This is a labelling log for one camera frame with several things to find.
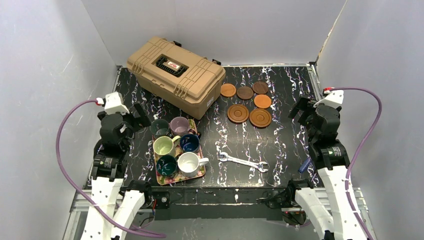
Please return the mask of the ringed orange wooden coaster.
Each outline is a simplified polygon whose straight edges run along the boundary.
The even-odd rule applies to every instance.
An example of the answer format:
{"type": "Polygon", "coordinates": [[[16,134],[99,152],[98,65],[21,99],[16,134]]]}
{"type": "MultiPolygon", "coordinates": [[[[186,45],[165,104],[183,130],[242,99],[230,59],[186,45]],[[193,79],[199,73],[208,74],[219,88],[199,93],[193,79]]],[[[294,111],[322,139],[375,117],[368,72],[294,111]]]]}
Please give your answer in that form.
{"type": "Polygon", "coordinates": [[[272,115],[263,108],[256,108],[249,114],[250,123],[257,128],[266,128],[272,122],[272,115]]]}

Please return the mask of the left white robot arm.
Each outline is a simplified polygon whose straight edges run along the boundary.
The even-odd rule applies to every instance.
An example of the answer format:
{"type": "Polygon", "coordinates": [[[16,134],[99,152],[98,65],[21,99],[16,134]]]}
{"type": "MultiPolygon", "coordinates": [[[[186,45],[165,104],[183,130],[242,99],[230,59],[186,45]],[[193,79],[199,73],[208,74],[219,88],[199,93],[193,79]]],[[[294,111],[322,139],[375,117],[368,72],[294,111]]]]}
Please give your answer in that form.
{"type": "Polygon", "coordinates": [[[123,240],[147,201],[150,188],[144,182],[130,184],[121,205],[116,206],[124,182],[124,160],[136,132],[149,127],[151,121],[139,102],[128,112],[105,109],[97,116],[101,123],[100,140],[93,156],[91,206],[81,239],[123,240]]]}

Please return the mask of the ringed brown wooden coaster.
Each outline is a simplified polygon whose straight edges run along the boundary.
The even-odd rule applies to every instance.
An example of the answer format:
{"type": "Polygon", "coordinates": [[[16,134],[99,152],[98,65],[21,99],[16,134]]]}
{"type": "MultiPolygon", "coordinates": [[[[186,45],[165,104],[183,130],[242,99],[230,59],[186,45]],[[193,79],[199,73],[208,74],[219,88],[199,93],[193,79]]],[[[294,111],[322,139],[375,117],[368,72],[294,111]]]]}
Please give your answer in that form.
{"type": "Polygon", "coordinates": [[[248,108],[242,104],[233,104],[227,110],[228,119],[236,124],[244,123],[249,115],[248,108]]]}

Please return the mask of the white mug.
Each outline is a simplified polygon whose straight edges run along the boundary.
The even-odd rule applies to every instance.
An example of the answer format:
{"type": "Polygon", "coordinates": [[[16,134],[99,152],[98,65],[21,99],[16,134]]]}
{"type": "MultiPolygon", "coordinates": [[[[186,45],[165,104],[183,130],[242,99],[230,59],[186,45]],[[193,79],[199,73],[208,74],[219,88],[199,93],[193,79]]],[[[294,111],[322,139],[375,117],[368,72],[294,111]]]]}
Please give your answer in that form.
{"type": "Polygon", "coordinates": [[[194,152],[185,152],[177,160],[179,170],[185,177],[195,177],[200,167],[205,166],[210,161],[207,157],[201,158],[194,152]]]}

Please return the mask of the dark walnut wooden coaster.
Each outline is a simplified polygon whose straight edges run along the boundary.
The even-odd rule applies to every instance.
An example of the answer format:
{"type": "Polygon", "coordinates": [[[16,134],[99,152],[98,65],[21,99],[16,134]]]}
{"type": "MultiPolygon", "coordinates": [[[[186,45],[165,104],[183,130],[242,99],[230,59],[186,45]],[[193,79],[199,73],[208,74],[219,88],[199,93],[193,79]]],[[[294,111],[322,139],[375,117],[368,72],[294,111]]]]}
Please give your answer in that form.
{"type": "Polygon", "coordinates": [[[264,81],[257,81],[252,85],[252,90],[258,95],[266,95],[269,91],[269,86],[264,81]]]}

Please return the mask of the dark brown wooden coaster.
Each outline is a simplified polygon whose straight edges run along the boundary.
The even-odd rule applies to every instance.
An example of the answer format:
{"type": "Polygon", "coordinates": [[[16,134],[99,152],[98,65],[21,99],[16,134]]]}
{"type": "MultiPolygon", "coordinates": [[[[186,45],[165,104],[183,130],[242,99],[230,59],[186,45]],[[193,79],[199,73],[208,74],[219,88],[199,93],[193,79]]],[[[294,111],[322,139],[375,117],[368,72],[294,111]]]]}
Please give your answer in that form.
{"type": "Polygon", "coordinates": [[[236,90],[236,95],[241,100],[250,100],[254,95],[254,91],[249,86],[241,86],[236,90]]]}

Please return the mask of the navy blue mug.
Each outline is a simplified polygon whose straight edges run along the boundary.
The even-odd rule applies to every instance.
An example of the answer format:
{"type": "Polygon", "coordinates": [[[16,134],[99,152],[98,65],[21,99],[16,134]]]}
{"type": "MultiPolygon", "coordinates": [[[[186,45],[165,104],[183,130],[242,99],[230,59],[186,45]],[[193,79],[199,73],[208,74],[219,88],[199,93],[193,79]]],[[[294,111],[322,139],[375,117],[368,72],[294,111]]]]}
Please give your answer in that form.
{"type": "Polygon", "coordinates": [[[200,150],[200,138],[202,134],[200,132],[195,134],[185,134],[180,138],[179,146],[183,153],[197,153],[200,150]]]}

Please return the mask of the light orange wooden coaster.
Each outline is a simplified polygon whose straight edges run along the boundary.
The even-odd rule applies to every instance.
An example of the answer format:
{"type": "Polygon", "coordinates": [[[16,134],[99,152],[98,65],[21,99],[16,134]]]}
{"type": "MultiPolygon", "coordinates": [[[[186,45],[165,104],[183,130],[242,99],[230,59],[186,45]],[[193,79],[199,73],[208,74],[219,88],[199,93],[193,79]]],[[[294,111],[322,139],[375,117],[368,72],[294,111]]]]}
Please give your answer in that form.
{"type": "Polygon", "coordinates": [[[220,94],[223,97],[233,97],[237,92],[236,87],[231,83],[224,83],[220,88],[220,94]]]}

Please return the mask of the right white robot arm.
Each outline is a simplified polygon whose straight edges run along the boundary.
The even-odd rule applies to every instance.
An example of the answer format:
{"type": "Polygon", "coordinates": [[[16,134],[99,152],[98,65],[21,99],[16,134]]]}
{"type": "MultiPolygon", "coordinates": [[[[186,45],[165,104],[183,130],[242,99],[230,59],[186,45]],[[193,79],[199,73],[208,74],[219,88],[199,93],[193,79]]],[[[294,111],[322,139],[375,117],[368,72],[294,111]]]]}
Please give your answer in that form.
{"type": "Polygon", "coordinates": [[[334,108],[302,96],[289,118],[302,112],[298,122],[306,128],[309,157],[321,178],[328,198],[327,209],[308,180],[288,184],[292,202],[306,213],[321,240],[370,240],[347,172],[351,162],[346,148],[338,140],[341,107],[334,108]]]}

